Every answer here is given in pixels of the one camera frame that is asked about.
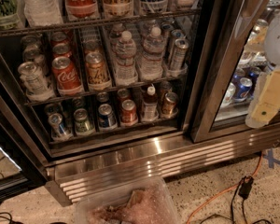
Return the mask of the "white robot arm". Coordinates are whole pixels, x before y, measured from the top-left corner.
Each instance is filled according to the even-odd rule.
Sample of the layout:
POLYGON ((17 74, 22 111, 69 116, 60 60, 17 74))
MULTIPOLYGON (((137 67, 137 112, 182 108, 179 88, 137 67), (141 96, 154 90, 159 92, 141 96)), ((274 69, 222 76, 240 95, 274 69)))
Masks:
POLYGON ((245 125, 254 129, 267 125, 280 110, 280 12, 269 25, 264 51, 275 68, 270 73, 261 73, 257 80, 245 118, 245 125))

